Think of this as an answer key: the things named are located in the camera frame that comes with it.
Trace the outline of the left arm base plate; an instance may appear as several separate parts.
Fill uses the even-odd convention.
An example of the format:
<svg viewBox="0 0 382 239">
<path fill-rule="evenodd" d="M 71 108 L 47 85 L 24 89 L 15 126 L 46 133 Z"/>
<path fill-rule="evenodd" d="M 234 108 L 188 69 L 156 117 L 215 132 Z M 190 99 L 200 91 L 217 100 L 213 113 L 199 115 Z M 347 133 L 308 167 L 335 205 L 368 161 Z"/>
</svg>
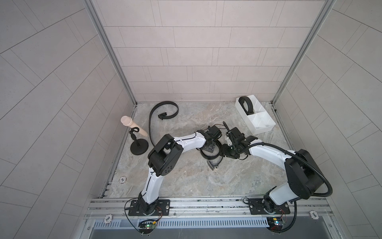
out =
<svg viewBox="0 0 382 239">
<path fill-rule="evenodd" d="M 152 204 L 147 204 L 143 200 L 134 199 L 129 206 L 125 207 L 129 216 L 168 216 L 171 201 L 168 199 L 158 199 Z"/>
</svg>

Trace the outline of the black belt with silver buckle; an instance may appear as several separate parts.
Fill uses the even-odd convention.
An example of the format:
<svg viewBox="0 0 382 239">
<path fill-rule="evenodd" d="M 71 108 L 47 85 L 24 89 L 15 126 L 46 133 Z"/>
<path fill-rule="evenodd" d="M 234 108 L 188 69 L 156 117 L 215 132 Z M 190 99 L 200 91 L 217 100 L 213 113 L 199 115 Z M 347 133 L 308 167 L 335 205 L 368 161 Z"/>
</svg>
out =
<svg viewBox="0 0 382 239">
<path fill-rule="evenodd" d="M 221 150 L 222 144 L 218 140 L 207 142 L 207 145 L 200 148 L 202 157 L 207 160 L 207 164 L 212 171 L 218 169 L 220 163 L 223 160 L 223 156 L 220 152 Z"/>
</svg>

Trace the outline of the long black belt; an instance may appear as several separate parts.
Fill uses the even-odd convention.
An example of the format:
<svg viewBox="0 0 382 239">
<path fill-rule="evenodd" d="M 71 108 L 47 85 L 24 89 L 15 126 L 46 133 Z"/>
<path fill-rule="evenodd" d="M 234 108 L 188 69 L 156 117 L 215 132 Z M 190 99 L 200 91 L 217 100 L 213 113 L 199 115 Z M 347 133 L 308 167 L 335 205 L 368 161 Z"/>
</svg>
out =
<svg viewBox="0 0 382 239">
<path fill-rule="evenodd" d="M 251 99 L 248 96 L 242 96 L 238 99 L 239 104 L 243 108 L 246 115 L 253 115 L 254 109 Z"/>
</svg>

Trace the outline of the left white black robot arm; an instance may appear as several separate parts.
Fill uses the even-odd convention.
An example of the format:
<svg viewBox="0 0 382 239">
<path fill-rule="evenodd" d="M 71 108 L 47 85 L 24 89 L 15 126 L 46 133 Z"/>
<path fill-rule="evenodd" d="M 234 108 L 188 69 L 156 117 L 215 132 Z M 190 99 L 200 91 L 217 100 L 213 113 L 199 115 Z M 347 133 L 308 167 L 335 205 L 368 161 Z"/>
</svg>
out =
<svg viewBox="0 0 382 239">
<path fill-rule="evenodd" d="M 175 168 L 182 153 L 193 149 L 209 148 L 212 144 L 217 144 L 221 136 L 222 133 L 216 126 L 181 137 L 164 135 L 148 154 L 148 177 L 138 196 L 140 211 L 145 215 L 155 211 L 164 176 Z"/>
</svg>

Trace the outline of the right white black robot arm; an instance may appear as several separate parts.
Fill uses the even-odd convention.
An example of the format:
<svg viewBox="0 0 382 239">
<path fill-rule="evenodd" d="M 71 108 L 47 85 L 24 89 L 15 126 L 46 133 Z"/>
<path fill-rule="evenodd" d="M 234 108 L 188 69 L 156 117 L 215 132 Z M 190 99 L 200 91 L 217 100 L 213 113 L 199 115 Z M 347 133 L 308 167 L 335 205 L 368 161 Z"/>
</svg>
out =
<svg viewBox="0 0 382 239">
<path fill-rule="evenodd" d="M 261 202 L 264 211 L 273 214 L 287 201 L 309 199 L 311 196 L 327 197 L 333 192 L 330 183 L 320 171 L 309 152 L 292 151 L 261 141 L 255 136 L 246 137 L 238 128 L 228 129 L 228 144 L 223 145 L 226 157 L 238 159 L 241 154 L 263 158 L 286 172 L 287 182 L 268 191 Z"/>
</svg>

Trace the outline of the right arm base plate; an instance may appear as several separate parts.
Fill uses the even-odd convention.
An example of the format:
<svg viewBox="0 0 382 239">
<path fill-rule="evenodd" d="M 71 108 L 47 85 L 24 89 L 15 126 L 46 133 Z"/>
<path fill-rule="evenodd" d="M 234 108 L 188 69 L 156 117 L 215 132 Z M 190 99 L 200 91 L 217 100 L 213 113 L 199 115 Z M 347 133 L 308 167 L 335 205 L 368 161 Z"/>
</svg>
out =
<svg viewBox="0 0 382 239">
<path fill-rule="evenodd" d="M 271 200 L 264 198 L 248 198 L 243 200 L 249 206 L 251 215 L 281 215 L 290 214 L 287 203 L 277 205 Z"/>
</svg>

